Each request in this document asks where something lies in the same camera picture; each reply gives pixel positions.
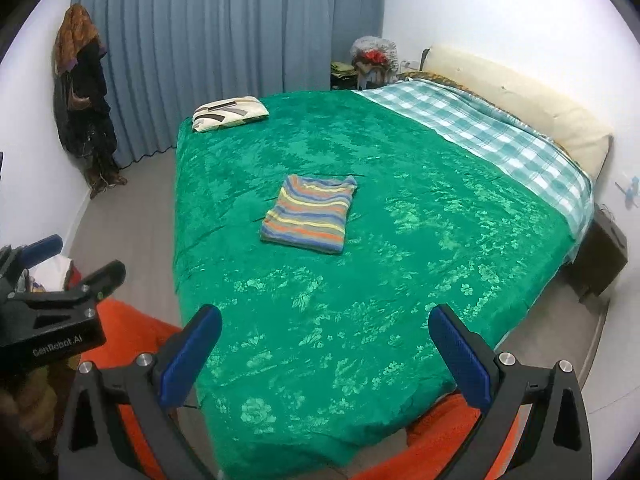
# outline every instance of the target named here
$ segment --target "nightstand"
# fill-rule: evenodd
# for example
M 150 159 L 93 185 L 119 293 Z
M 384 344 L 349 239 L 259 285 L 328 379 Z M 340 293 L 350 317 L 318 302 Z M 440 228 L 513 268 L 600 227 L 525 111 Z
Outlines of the nightstand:
M 581 298 L 599 296 L 619 275 L 627 261 L 626 236 L 598 206 L 587 234 L 566 276 Z

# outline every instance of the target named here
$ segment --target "gray carpet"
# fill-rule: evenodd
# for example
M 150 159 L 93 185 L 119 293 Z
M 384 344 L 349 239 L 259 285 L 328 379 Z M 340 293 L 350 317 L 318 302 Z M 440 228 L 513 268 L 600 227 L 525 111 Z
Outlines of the gray carpet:
M 98 195 L 80 222 L 70 255 L 87 274 L 119 259 L 127 279 L 114 296 L 164 321 L 180 324 L 172 279 L 174 250 L 175 152 L 144 158 L 123 172 L 129 183 Z M 523 364 L 551 366 L 560 359 L 574 364 L 584 384 L 604 323 L 597 298 L 578 301 L 561 275 L 540 296 L 527 318 L 500 345 Z M 180 411 L 180 426 L 198 454 L 215 470 L 202 416 Z M 404 448 L 401 431 L 364 449 L 345 468 L 304 475 L 307 480 L 344 479 Z

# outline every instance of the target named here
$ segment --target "orange cloth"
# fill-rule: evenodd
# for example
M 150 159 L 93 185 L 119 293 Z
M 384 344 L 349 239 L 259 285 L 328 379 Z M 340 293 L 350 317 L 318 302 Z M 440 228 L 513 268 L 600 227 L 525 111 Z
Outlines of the orange cloth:
M 95 39 L 104 49 L 89 12 L 82 5 L 73 4 L 65 12 L 54 44 L 56 73 L 61 75 L 75 67 L 78 64 L 78 52 Z
M 407 450 L 352 480 L 433 480 L 465 441 L 479 415 L 462 394 L 444 397 L 406 429 Z M 515 450 L 517 431 L 516 417 L 486 480 L 495 480 L 503 473 Z
M 98 315 L 107 342 L 82 354 L 82 361 L 93 361 L 98 368 L 130 364 L 143 352 L 156 353 L 180 328 L 142 314 L 132 306 L 107 299 L 98 304 Z M 147 476 L 164 480 L 165 476 L 151 452 L 131 406 L 120 406 L 120 415 L 129 438 Z

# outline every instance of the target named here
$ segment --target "folded striped towel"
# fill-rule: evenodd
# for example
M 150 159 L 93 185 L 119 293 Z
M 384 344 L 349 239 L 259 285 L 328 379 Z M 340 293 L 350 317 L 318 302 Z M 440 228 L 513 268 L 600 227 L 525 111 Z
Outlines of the folded striped towel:
M 278 244 L 339 254 L 344 226 L 358 184 L 344 180 L 289 175 L 260 228 L 260 239 Z

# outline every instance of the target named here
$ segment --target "hanging clothes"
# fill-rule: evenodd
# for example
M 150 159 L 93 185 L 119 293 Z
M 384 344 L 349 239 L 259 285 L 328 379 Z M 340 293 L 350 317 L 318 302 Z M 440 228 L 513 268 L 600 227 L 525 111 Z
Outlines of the hanging clothes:
M 107 84 L 100 63 L 106 48 L 82 5 L 67 9 L 54 53 L 54 114 L 60 142 L 68 152 L 87 161 L 85 177 L 94 198 L 107 186 L 126 184 L 127 180 L 120 176 L 113 160 L 118 142 L 104 98 Z

